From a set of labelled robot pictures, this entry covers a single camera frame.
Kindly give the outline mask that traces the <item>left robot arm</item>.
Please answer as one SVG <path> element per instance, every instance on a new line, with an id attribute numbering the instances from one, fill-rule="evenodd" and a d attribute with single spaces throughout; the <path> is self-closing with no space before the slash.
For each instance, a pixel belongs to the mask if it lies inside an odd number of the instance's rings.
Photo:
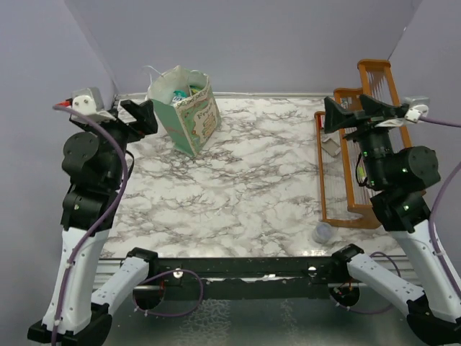
<path id="1" fill-rule="evenodd" d="M 123 100 L 120 105 L 132 122 L 123 122 L 116 112 L 81 113 L 75 100 L 53 107 L 69 113 L 81 132 L 63 147 L 62 169 L 70 187 L 63 199 L 61 260 L 49 307 L 27 332 L 39 345 L 103 345 L 115 312 L 135 286 L 158 278 L 157 254 L 135 249 L 100 289 L 93 289 L 100 254 L 130 178 L 127 144 L 158 131 L 152 101 Z"/>

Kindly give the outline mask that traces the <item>black base frame bar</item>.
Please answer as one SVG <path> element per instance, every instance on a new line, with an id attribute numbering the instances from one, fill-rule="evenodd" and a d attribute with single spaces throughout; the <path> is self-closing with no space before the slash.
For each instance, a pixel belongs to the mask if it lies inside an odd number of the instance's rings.
<path id="1" fill-rule="evenodd" d="M 171 273 L 133 291 L 144 306 L 161 300 L 196 301 L 277 298 L 328 298 L 329 287 L 348 283 L 346 264 L 335 257 L 203 257 L 158 258 L 148 277 Z"/>

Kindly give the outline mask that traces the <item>green paper gift bag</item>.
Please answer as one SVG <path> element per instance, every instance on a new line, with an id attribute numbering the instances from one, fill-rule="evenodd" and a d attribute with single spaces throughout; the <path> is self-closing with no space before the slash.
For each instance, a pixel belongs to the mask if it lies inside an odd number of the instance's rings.
<path id="1" fill-rule="evenodd" d="M 189 96 L 175 105 L 171 100 L 175 90 Z M 150 78 L 146 99 L 153 102 L 160 121 L 174 148 L 188 156 L 196 156 L 220 127 L 221 116 L 210 77 L 198 70 L 176 66 L 157 78 Z"/>

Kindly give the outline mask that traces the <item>grey cardboard piece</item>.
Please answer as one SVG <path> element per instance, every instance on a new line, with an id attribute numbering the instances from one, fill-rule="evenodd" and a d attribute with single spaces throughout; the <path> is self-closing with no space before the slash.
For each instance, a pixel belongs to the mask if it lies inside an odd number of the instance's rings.
<path id="1" fill-rule="evenodd" d="M 332 138 L 322 139 L 321 148 L 332 157 L 338 156 L 341 153 L 341 146 Z"/>

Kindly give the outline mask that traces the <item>teal Fox's candy bag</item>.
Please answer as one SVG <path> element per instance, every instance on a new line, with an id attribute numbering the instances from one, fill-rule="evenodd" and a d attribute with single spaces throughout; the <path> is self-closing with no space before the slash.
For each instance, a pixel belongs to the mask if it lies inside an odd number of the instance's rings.
<path id="1" fill-rule="evenodd" d="M 188 98 L 188 94 L 183 90 L 175 90 L 171 100 L 171 105 L 175 105 L 177 102 L 181 102 L 183 99 Z"/>

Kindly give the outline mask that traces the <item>small clear plastic cup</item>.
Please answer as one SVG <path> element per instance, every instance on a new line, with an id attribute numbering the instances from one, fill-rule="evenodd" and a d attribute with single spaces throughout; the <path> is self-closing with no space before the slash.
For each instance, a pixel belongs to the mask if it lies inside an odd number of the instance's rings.
<path id="1" fill-rule="evenodd" d="M 334 235 L 334 230 L 329 223 L 318 222 L 315 226 L 312 237 L 318 244 L 326 244 Z"/>

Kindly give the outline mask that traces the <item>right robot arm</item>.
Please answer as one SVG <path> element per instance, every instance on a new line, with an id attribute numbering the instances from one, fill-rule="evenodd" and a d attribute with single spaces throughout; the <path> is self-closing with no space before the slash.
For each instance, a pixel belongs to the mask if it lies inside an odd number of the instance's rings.
<path id="1" fill-rule="evenodd" d="M 359 96 L 360 110 L 348 110 L 325 98 L 324 130 L 345 130 L 358 143 L 367 188 L 374 191 L 372 209 L 383 228 L 397 241 L 416 273 L 413 285 L 354 244 L 335 252 L 331 274 L 340 282 L 358 280 L 386 298 L 406 318 L 412 332 L 428 345 L 460 342 L 460 276 L 444 252 L 433 207 L 422 192 L 441 182 L 436 152 L 425 146 L 394 151 L 390 129 L 427 121 L 429 101 L 407 99 L 389 105 Z"/>

